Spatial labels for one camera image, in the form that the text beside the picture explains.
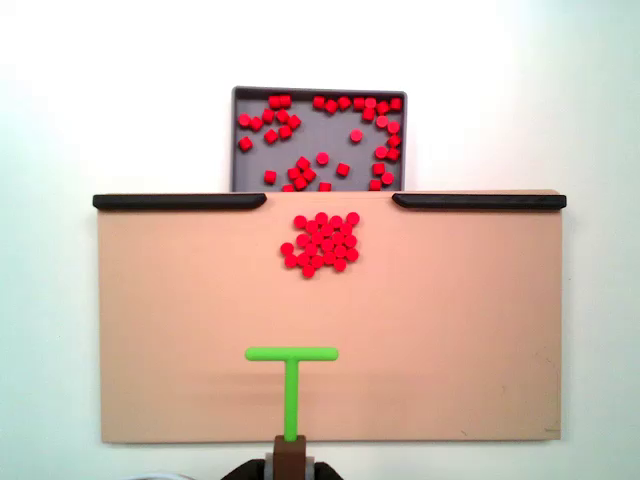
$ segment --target tan board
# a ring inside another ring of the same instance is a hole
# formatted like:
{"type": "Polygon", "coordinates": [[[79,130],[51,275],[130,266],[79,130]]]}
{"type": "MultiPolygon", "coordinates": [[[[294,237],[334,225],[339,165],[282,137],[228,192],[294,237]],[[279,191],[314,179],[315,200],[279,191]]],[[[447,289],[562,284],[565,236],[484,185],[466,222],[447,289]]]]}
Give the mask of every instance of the tan board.
{"type": "Polygon", "coordinates": [[[560,211],[275,193],[98,222],[106,442],[272,441],[284,368],[246,361],[250,346],[339,349],[300,368],[311,441],[560,437],[560,211]],[[360,214],[360,258],[305,280],[279,247],[320,211],[360,214]]]}

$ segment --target green handle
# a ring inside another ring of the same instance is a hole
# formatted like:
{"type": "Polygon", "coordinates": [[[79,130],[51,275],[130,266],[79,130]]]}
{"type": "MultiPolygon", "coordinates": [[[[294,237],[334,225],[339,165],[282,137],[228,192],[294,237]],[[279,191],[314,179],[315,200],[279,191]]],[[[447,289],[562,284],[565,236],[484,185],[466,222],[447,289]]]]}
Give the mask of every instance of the green handle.
{"type": "Polygon", "coordinates": [[[284,440],[298,438],[298,363],[332,362],[338,358],[335,348],[253,347],[245,357],[252,362],[284,362],[284,440]]]}

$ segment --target red game piece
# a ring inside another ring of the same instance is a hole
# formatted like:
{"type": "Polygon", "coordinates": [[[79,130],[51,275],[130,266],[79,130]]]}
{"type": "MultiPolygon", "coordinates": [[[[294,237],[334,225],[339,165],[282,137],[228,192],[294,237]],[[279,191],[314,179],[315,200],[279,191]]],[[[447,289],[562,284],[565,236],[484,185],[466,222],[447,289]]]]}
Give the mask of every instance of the red game piece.
{"type": "Polygon", "coordinates": [[[251,117],[249,115],[247,115],[246,113],[241,113],[240,115],[238,115],[238,125],[240,125],[242,128],[247,128],[250,123],[251,117]]]}
{"type": "Polygon", "coordinates": [[[264,182],[270,185],[276,183],[276,172],[273,170],[267,170],[264,172],[264,182]]]}
{"type": "Polygon", "coordinates": [[[351,167],[349,165],[347,165],[346,163],[340,163],[338,164],[338,168],[336,168],[336,173],[340,176],[346,177],[347,175],[349,175],[349,170],[351,170],[351,167]]]}
{"type": "Polygon", "coordinates": [[[293,219],[293,224],[296,228],[304,228],[307,226],[307,217],[304,215],[296,215],[296,218],[293,219]]]}
{"type": "Polygon", "coordinates": [[[336,254],[333,252],[326,252],[322,259],[324,260],[325,265],[333,265],[333,262],[336,261],[336,254]]]}
{"type": "Polygon", "coordinates": [[[322,233],[320,232],[316,232],[313,235],[311,235],[311,241],[315,245],[320,245],[322,242],[324,242],[324,235],[322,235],[322,233]]]}
{"type": "Polygon", "coordinates": [[[364,97],[356,97],[353,99],[353,109],[356,112],[364,110],[364,97]]]}
{"type": "Polygon", "coordinates": [[[313,268],[320,268],[324,265],[324,260],[320,255],[314,255],[311,257],[311,266],[313,268]]]}
{"type": "Polygon", "coordinates": [[[342,258],[347,254],[347,247],[345,247],[344,245],[338,245],[333,249],[333,253],[336,254],[336,257],[342,258]]]}
{"type": "Polygon", "coordinates": [[[316,178],[316,172],[314,172],[313,169],[308,168],[304,171],[302,176],[307,180],[307,182],[311,183],[313,182],[313,179],[316,178]]]}
{"type": "Polygon", "coordinates": [[[329,221],[329,215],[324,212],[316,214],[316,222],[318,225],[325,225],[329,221]]]}
{"type": "Polygon", "coordinates": [[[376,127],[378,128],[384,128],[387,126],[388,123],[389,123],[389,119],[384,115],[380,115],[378,118],[376,118],[376,127]]]}
{"type": "Polygon", "coordinates": [[[287,170],[287,175],[291,180],[295,180],[300,176],[300,170],[297,167],[290,168],[287,170]]]}
{"type": "Polygon", "coordinates": [[[327,113],[333,115],[338,110],[338,102],[333,99],[329,99],[325,102],[324,109],[327,111],[327,113]]]}
{"type": "Polygon", "coordinates": [[[342,217],[340,215],[334,215],[331,217],[331,220],[329,220],[329,224],[331,224],[333,228],[340,228],[340,225],[342,225],[342,217]]]}
{"type": "Polygon", "coordinates": [[[333,226],[330,223],[324,224],[320,229],[320,233],[325,237],[333,235],[333,226]]]}
{"type": "Polygon", "coordinates": [[[307,185],[308,183],[303,177],[298,177],[293,181],[293,186],[296,187],[296,190],[304,190],[307,185]]]}
{"type": "Polygon", "coordinates": [[[387,156],[387,147],[380,146],[380,147],[376,148],[375,155],[376,155],[376,158],[379,158],[380,160],[383,160],[387,156]]]}
{"type": "Polygon", "coordinates": [[[391,172],[387,172],[385,173],[382,177],[380,177],[380,180],[382,181],[383,184],[389,186],[393,183],[393,173],[391,172]]]}
{"type": "Polygon", "coordinates": [[[322,110],[324,108],[324,97],[313,97],[313,108],[322,110]]]}
{"type": "Polygon", "coordinates": [[[289,114],[286,110],[280,109],[276,112],[276,119],[280,123],[287,123],[287,121],[289,120],[289,114]]]}
{"type": "Polygon", "coordinates": [[[262,128],[262,119],[260,117],[253,117],[251,119],[251,130],[257,132],[262,128]]]}
{"type": "Polygon", "coordinates": [[[347,250],[347,260],[349,260],[350,262],[355,262],[359,256],[360,254],[355,248],[350,248],[347,250]]]}
{"type": "Polygon", "coordinates": [[[384,173],[384,163],[382,162],[374,163],[371,170],[373,170],[374,175],[382,175],[384,173]]]}
{"type": "Polygon", "coordinates": [[[298,257],[295,255],[287,255],[284,257],[284,264],[287,268],[293,268],[298,264],[298,257]]]}
{"type": "Polygon", "coordinates": [[[398,160],[398,158],[400,158],[400,150],[398,150],[397,148],[390,148],[387,152],[387,160],[395,162],[396,160],[398,160]]]}
{"type": "Polygon", "coordinates": [[[315,275],[315,273],[316,269],[311,265],[305,265],[304,267],[302,267],[302,275],[304,275],[305,278],[311,278],[315,275]]]}
{"type": "Polygon", "coordinates": [[[340,110],[344,112],[351,106],[351,100],[349,100],[349,97],[340,97],[338,99],[338,106],[340,107],[340,110]]]}
{"type": "Polygon", "coordinates": [[[291,255],[293,253],[294,248],[295,247],[293,246],[293,243],[285,242],[280,245],[280,253],[282,253],[286,257],[287,255],[291,255]]]}
{"type": "Polygon", "coordinates": [[[331,235],[331,241],[334,245],[342,245],[344,243],[344,234],[336,232],[331,235]]]}
{"type": "Polygon", "coordinates": [[[360,140],[362,140],[362,130],[354,128],[353,130],[351,130],[351,135],[349,135],[349,137],[351,138],[351,141],[353,143],[358,143],[360,140]]]}
{"type": "Polygon", "coordinates": [[[400,110],[402,110],[402,99],[398,97],[392,98],[389,106],[394,112],[399,112],[400,110]]]}
{"type": "Polygon", "coordinates": [[[240,147],[240,150],[242,150],[243,152],[246,152],[251,147],[253,147],[253,142],[249,137],[242,137],[238,142],[238,146],[240,147]]]}
{"type": "Polygon", "coordinates": [[[356,212],[351,212],[347,215],[347,223],[350,223],[354,227],[358,224],[359,221],[360,215],[358,215],[356,212]]]}
{"type": "Polygon", "coordinates": [[[378,115],[385,115],[389,111],[389,104],[384,100],[376,105],[378,115]]]}
{"type": "Polygon", "coordinates": [[[338,272],[344,272],[347,268],[347,261],[344,258],[336,258],[336,261],[333,262],[333,268],[338,272]]]}
{"type": "Polygon", "coordinates": [[[389,125],[387,125],[387,131],[390,134],[395,135],[400,131],[400,124],[398,122],[389,122],[389,125]]]}
{"type": "Polygon", "coordinates": [[[278,133],[280,134],[280,138],[286,140],[291,136],[291,127],[289,127],[289,125],[283,125],[278,129],[278,133]]]}
{"type": "Polygon", "coordinates": [[[272,123],[273,117],[275,116],[276,116],[276,112],[274,112],[273,110],[269,110],[268,108],[265,108],[264,112],[262,112],[262,121],[264,123],[272,123]]]}
{"type": "Polygon", "coordinates": [[[309,160],[307,160],[305,157],[300,157],[298,159],[298,161],[296,162],[296,166],[300,170],[305,171],[307,168],[309,168],[311,166],[311,162],[309,160]]]}
{"type": "Polygon", "coordinates": [[[331,250],[333,250],[333,242],[331,241],[331,239],[327,238],[327,239],[322,241],[322,243],[320,244],[320,247],[325,252],[330,252],[331,250]]]}
{"type": "Polygon", "coordinates": [[[316,162],[318,162],[318,165],[326,165],[329,163],[329,155],[326,152],[320,152],[316,155],[316,162]]]}
{"type": "Polygon", "coordinates": [[[318,230],[320,230],[320,227],[318,226],[318,222],[316,222],[315,220],[309,220],[305,229],[309,233],[316,233],[318,230]]]}
{"type": "Polygon", "coordinates": [[[309,265],[309,260],[309,255],[307,255],[306,253],[301,253],[300,255],[298,255],[298,265],[300,265],[301,267],[309,265]]]}
{"type": "Polygon", "coordinates": [[[298,116],[296,114],[293,114],[289,117],[289,121],[287,122],[287,125],[291,127],[291,130],[295,130],[300,126],[301,123],[302,122],[300,121],[298,116]]]}
{"type": "Polygon", "coordinates": [[[310,257],[313,257],[318,253],[318,246],[313,243],[307,243],[307,246],[304,247],[304,253],[306,253],[310,257]]]}
{"type": "Polygon", "coordinates": [[[358,239],[355,235],[347,235],[346,237],[344,237],[344,244],[347,247],[353,248],[356,246],[356,243],[358,243],[358,239]]]}
{"type": "Polygon", "coordinates": [[[291,106],[291,95],[280,95],[280,106],[289,108],[291,106]]]}
{"type": "Polygon", "coordinates": [[[269,145],[271,145],[277,139],[278,139],[278,134],[276,133],[276,131],[273,128],[270,129],[267,133],[264,134],[264,140],[269,145]]]}
{"type": "Polygon", "coordinates": [[[280,108],[280,95],[271,95],[269,97],[269,107],[273,110],[280,108]]]}
{"type": "Polygon", "coordinates": [[[301,233],[296,237],[296,245],[302,248],[306,247],[310,241],[311,241],[311,237],[306,233],[301,233]]]}
{"type": "Polygon", "coordinates": [[[362,120],[365,122],[373,122],[373,118],[376,116],[376,111],[373,108],[365,108],[362,111],[362,120]]]}
{"type": "Polygon", "coordinates": [[[398,145],[400,145],[400,142],[402,142],[402,139],[397,135],[391,135],[389,137],[389,140],[387,140],[387,143],[391,146],[391,148],[396,148],[398,145]]]}

